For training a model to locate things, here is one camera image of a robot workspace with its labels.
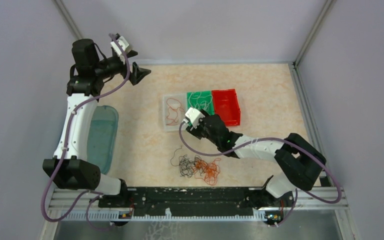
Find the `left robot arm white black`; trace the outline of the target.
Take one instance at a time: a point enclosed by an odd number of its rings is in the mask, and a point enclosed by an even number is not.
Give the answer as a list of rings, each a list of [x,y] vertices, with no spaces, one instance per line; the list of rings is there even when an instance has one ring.
[[[92,118],[105,83],[116,75],[137,85],[151,70],[129,63],[136,56],[127,40],[119,35],[110,43],[112,56],[106,57],[92,39],[84,38],[72,44],[74,65],[67,83],[67,111],[57,149],[52,158],[45,159],[42,168],[51,181],[66,190],[89,190],[110,195],[118,207],[129,203],[130,193],[123,180],[102,173],[88,162],[87,143]]]

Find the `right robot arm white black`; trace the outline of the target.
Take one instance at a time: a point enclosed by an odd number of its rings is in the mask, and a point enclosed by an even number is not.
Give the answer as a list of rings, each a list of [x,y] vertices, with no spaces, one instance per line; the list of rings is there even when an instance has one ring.
[[[285,139],[255,138],[229,130],[218,114],[189,108],[182,126],[188,133],[213,143],[216,156],[237,159],[271,161],[281,173],[271,176],[263,186],[261,199],[267,206],[275,206],[281,197],[295,189],[310,191],[319,177],[326,158],[301,135],[290,133]]]

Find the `red plastic bin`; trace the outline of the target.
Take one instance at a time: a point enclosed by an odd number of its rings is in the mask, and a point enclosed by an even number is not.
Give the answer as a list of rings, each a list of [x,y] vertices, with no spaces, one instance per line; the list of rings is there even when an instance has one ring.
[[[241,108],[236,90],[216,89],[211,91],[214,113],[219,115],[228,127],[241,124]]]

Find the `green plastic bin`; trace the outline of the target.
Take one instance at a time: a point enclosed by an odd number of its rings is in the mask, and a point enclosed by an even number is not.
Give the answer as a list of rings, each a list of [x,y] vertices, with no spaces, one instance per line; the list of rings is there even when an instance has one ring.
[[[215,113],[213,95],[210,90],[208,91],[195,91],[186,94],[187,108],[195,108],[198,110],[205,110],[208,114]]]

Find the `white plastic bin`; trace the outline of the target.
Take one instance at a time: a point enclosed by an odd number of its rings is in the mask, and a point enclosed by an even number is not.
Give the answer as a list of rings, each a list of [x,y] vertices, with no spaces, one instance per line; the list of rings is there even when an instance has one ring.
[[[162,126],[165,132],[179,130],[188,110],[187,94],[172,93],[162,96]]]

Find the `teal plastic container lid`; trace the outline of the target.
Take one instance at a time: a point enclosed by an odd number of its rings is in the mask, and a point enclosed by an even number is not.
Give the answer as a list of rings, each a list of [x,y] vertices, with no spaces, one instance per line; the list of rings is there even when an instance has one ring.
[[[87,161],[106,175],[112,164],[119,114],[109,105],[97,106],[90,123],[87,140]]]

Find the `aluminium frame post left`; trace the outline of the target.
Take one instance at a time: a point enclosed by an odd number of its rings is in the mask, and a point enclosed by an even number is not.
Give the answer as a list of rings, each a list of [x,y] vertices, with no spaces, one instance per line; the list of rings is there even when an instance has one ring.
[[[55,4],[69,31],[75,38],[75,41],[72,43],[71,53],[78,75],[94,75],[100,61],[95,42],[92,39],[83,37],[62,0],[53,0],[52,2]]]

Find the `aluminium frame post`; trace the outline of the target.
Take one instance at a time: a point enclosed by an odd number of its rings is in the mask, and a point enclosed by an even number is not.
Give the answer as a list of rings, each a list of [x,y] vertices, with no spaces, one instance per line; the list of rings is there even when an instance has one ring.
[[[322,25],[324,24],[324,21],[326,20],[328,14],[330,13],[331,9],[335,5],[336,0],[326,0],[322,6],[322,9],[320,13],[318,14],[310,32],[308,33],[300,51],[298,52],[298,55],[293,62],[294,67],[297,69],[299,65],[304,60],[307,52],[309,51],[312,43],[317,37],[318,32],[322,28]]]
[[[75,38],[75,41],[72,43],[71,53],[78,75],[94,75],[100,61],[95,42],[92,39],[83,37],[62,0],[53,0],[52,2],[55,4],[69,31]]]

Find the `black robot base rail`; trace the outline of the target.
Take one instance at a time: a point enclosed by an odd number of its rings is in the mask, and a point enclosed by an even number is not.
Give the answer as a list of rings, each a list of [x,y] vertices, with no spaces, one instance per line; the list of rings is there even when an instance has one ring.
[[[135,217],[250,217],[254,211],[291,207],[293,193],[274,198],[262,187],[133,187],[105,195],[100,208],[133,209]]]

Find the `aluminium frame post right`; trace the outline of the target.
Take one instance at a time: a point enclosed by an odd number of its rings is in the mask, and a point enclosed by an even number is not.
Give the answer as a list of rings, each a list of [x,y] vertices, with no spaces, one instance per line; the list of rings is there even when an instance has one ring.
[[[331,9],[335,5],[336,0],[326,0],[322,6],[322,9],[320,13],[318,14],[310,32],[308,33],[300,51],[298,52],[298,55],[293,62],[294,67],[297,69],[299,65],[304,60],[307,52],[309,51],[312,43],[317,37],[318,32],[322,28],[322,25],[324,24],[324,21],[326,20],[328,14],[330,13]]]

